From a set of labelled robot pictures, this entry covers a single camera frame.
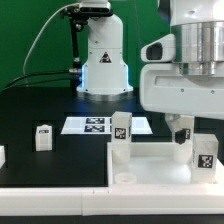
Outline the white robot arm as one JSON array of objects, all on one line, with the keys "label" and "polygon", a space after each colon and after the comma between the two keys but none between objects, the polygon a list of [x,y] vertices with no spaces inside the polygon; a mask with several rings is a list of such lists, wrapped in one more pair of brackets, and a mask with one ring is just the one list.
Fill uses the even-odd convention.
[{"label": "white robot arm", "polygon": [[[88,19],[88,59],[78,92],[97,100],[131,92],[123,24],[108,0],[79,0]],[[170,33],[141,49],[144,110],[224,120],[224,0],[157,0]]]}]

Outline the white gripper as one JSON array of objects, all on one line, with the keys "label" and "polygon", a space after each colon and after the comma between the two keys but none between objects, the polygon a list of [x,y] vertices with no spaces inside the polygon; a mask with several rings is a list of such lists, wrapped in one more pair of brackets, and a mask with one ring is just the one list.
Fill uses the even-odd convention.
[{"label": "white gripper", "polygon": [[182,115],[224,120],[224,77],[184,76],[173,63],[147,64],[140,74],[140,102],[146,111],[166,113],[172,141],[182,145]]}]

